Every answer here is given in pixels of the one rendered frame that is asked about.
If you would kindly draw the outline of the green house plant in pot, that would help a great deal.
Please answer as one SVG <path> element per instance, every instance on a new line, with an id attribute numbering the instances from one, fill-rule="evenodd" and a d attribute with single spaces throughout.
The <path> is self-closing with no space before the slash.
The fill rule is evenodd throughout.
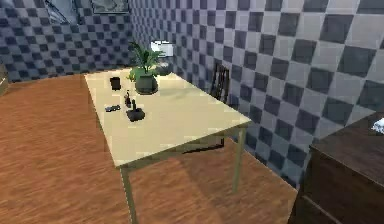
<path id="1" fill-rule="evenodd" d="M 130 71 L 128 79 L 135 82 L 135 88 L 138 94 L 151 95 L 157 91 L 158 84 L 155 77 L 156 63 L 162 51 L 145 49 L 135 41 L 130 42 L 130 47 L 134 50 L 136 66 Z"/>

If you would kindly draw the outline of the brown furniture edge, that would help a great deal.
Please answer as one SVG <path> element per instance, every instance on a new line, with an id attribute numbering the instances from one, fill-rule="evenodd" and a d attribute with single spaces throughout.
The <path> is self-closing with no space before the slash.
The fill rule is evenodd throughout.
<path id="1" fill-rule="evenodd" d="M 3 64 L 0 63 L 0 96 L 4 95 L 8 89 L 8 72 Z"/>

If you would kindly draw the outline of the white crumpled object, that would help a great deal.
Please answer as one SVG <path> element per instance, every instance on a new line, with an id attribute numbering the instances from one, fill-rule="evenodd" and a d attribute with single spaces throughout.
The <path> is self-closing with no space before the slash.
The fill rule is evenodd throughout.
<path id="1" fill-rule="evenodd" d="M 384 134 L 384 118 L 376 121 L 372 126 L 372 130 Z"/>

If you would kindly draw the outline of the grey framed wall picture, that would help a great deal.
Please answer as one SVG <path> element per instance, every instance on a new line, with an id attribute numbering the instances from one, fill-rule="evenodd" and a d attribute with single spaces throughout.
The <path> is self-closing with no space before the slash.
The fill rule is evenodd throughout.
<path id="1" fill-rule="evenodd" d="M 44 0 L 50 21 L 77 25 L 80 21 L 77 0 Z"/>

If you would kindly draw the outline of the dark wooden chair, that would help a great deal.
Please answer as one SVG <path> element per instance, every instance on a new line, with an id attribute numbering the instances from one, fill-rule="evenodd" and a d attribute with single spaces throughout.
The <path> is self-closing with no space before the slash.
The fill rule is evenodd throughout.
<path id="1" fill-rule="evenodd" d="M 229 85 L 230 85 L 229 69 L 222 64 L 216 63 L 209 94 L 215 99 L 226 104 L 228 95 L 229 95 Z M 216 150 L 216 149 L 222 148 L 224 146 L 224 142 L 225 140 L 221 138 L 219 143 L 208 145 L 205 148 L 197 148 L 197 149 L 191 150 L 191 153 Z"/>

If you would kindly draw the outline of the dark round bowl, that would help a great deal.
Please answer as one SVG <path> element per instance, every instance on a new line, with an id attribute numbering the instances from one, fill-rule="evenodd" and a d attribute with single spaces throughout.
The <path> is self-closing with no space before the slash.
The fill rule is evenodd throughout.
<path id="1" fill-rule="evenodd" d="M 156 65 L 155 72 L 159 76 L 166 76 L 172 72 L 173 66 L 168 62 L 161 62 Z"/>

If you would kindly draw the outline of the dark framed wall picture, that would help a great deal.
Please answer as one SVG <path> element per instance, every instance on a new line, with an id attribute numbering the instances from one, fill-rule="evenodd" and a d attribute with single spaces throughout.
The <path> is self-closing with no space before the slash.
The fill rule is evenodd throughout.
<path id="1" fill-rule="evenodd" d="M 128 13 L 130 7 L 127 0 L 91 0 L 93 12 L 98 14 Z"/>

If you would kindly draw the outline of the dark brown wooden cabinet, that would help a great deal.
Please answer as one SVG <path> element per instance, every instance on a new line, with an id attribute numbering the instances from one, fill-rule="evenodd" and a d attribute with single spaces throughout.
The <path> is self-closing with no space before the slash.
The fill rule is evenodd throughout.
<path id="1" fill-rule="evenodd" d="M 384 224 L 384 110 L 310 146 L 311 158 L 287 224 Z"/>

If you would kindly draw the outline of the pale yellow wooden table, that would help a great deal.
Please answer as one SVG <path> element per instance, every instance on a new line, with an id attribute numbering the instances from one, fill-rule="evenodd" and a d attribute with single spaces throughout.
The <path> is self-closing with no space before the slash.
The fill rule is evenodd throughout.
<path id="1" fill-rule="evenodd" d="M 99 118 L 114 166 L 120 171 L 131 224 L 139 224 L 129 181 L 129 173 L 184 152 L 201 148 L 212 140 L 238 136 L 232 190 L 239 182 L 241 154 L 247 126 L 251 120 L 213 98 L 174 73 L 158 76 L 158 91 L 140 95 L 128 79 L 129 71 L 120 69 L 88 73 L 84 76 L 94 109 Z M 110 79 L 119 77 L 121 89 L 114 91 Z M 131 122 L 126 114 L 126 91 L 143 120 Z M 106 112 L 105 108 L 121 109 Z"/>

